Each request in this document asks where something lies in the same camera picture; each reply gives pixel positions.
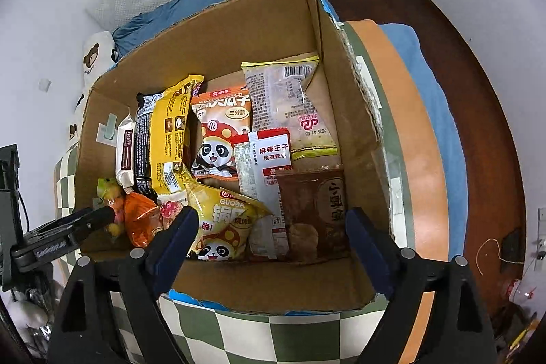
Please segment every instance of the wooden floor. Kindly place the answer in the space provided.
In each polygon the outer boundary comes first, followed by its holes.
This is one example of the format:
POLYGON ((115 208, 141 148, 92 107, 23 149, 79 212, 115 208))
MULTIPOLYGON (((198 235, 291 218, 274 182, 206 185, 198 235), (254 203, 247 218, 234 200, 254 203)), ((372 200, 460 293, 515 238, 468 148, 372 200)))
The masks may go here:
POLYGON ((442 87, 465 153, 469 218, 465 257, 476 276, 490 314, 503 304, 504 282, 521 277, 522 266, 500 272, 496 244, 521 227, 525 233, 525 201, 512 135, 499 101, 482 67, 451 22, 430 0, 330 0, 341 21, 372 19, 378 24, 413 27, 422 53, 442 87))

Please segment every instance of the panda cartoon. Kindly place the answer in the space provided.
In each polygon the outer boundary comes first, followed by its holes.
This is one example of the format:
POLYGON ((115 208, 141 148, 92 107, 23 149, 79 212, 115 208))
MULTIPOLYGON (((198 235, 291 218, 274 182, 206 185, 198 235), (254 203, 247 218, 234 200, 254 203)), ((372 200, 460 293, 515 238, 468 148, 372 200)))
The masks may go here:
POLYGON ((225 261, 237 255, 240 237, 236 229, 228 225, 220 233, 205 235, 196 245, 197 259, 225 261))
POLYGON ((196 176, 214 174, 225 178, 237 176, 233 147, 229 142, 237 131, 215 119, 201 125, 203 143, 199 147, 192 173, 196 176))

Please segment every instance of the red logo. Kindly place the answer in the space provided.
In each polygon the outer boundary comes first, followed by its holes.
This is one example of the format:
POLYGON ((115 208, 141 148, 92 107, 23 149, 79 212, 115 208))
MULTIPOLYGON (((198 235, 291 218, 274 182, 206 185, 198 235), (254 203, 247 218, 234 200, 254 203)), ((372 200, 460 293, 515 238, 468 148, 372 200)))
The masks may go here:
POLYGON ((220 191, 220 196, 222 196, 222 198, 236 199, 235 196, 233 196, 231 193, 228 193, 227 191, 224 191, 224 190, 220 191))
POLYGON ((300 125, 304 130, 310 130, 317 124, 318 124, 318 119, 317 118, 304 119, 304 120, 302 120, 300 122, 300 125))
POLYGON ((229 93, 229 88, 226 88, 224 90, 218 90, 218 91, 213 91, 210 95, 215 98, 216 96, 218 95, 223 95, 224 93, 229 93))

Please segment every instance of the cable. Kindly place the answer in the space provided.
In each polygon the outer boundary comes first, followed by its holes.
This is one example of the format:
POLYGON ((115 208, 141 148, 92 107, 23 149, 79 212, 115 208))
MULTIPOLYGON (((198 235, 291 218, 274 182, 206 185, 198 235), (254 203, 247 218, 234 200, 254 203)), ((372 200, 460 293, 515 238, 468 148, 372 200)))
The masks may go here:
POLYGON ((481 251, 482 247, 485 246, 485 244, 487 244, 489 241, 495 241, 496 244, 497 244, 497 249, 498 249, 498 253, 497 253, 497 256, 499 257, 499 259, 503 262, 508 262, 510 264, 524 264, 525 262, 514 262, 514 261, 509 261, 507 259, 503 259, 501 258, 501 246, 499 245, 499 242, 495 239, 495 238, 489 238, 487 239, 486 241, 483 242, 483 244, 481 246, 479 246, 479 249, 478 249, 478 252, 476 253, 476 267, 478 268, 478 271, 480 273, 480 275, 483 276, 483 272, 482 272, 482 269, 479 267, 479 264, 478 264, 478 255, 479 255, 479 252, 481 251))
POLYGON ((25 202, 23 201, 23 197, 21 196, 21 193, 19 193, 19 200, 21 201, 21 205, 23 205, 23 211, 25 212, 25 219, 27 221, 27 230, 26 233, 28 233, 31 229, 31 225, 28 222, 28 213, 27 208, 25 207, 25 202))

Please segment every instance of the yellow snack bag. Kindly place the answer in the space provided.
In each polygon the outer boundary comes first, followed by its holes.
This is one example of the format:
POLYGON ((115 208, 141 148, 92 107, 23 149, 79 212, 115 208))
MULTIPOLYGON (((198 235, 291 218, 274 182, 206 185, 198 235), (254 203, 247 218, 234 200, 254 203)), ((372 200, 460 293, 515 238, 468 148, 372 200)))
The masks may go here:
POLYGON ((271 212, 260 201, 199 182, 185 181, 189 205, 199 214, 199 230, 190 249, 203 260, 240 259, 252 224, 271 212))
POLYGON ((182 191, 182 165, 191 165, 189 132, 186 131, 189 104, 197 95, 203 76, 190 74, 167 88, 158 99, 149 130, 149 160, 152 189, 158 195, 182 191))

